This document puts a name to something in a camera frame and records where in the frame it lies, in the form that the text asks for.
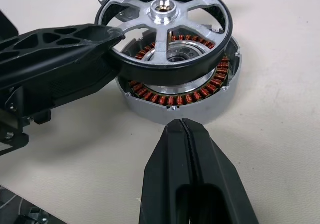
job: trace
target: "center hub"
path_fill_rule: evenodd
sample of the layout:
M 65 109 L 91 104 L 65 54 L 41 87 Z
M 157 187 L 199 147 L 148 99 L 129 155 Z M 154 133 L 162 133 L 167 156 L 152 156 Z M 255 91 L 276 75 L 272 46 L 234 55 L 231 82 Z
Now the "center hub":
M 156 24 L 168 24 L 177 15 L 177 5 L 174 0 L 153 0 L 150 5 L 149 16 Z

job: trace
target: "white table surface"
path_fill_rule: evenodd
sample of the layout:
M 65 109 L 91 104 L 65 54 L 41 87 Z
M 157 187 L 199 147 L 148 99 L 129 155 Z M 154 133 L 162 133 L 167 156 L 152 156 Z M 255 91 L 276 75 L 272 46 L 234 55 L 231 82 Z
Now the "white table surface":
M 243 65 L 206 128 L 236 166 L 260 223 L 320 223 L 320 0 L 224 0 Z M 97 0 L 0 0 L 20 33 L 93 22 Z M 0 184 L 70 224 L 136 224 L 144 167 L 164 126 L 132 113 L 113 81 L 25 129 Z

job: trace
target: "rotor spoke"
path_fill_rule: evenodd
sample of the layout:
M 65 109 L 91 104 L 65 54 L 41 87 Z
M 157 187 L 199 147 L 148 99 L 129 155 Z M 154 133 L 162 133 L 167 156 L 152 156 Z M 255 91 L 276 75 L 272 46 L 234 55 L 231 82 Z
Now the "rotor spoke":
M 112 2 L 117 3 L 121 6 L 131 6 L 131 7 L 138 7 L 139 9 L 143 9 L 148 7 L 146 2 L 141 0 L 112 0 Z
M 147 16 L 141 16 L 133 20 L 129 20 L 127 22 L 124 22 L 120 24 L 118 27 L 123 30 L 123 32 L 128 32 L 130 30 L 138 29 L 138 28 L 148 28 L 148 17 Z
M 189 2 L 183 3 L 182 6 L 187 11 L 190 11 L 197 8 L 206 8 L 216 4 L 219 4 L 218 0 L 191 0 Z
M 160 64 L 168 63 L 167 51 L 168 51 L 168 30 L 166 28 L 158 29 L 155 39 L 155 48 L 152 58 L 152 62 Z
M 183 26 L 187 29 L 190 29 L 191 31 L 198 33 L 201 37 L 205 38 L 206 40 L 213 41 L 216 45 L 220 44 L 225 38 L 224 33 L 212 31 L 208 29 L 206 26 L 188 19 L 185 19 L 183 21 Z

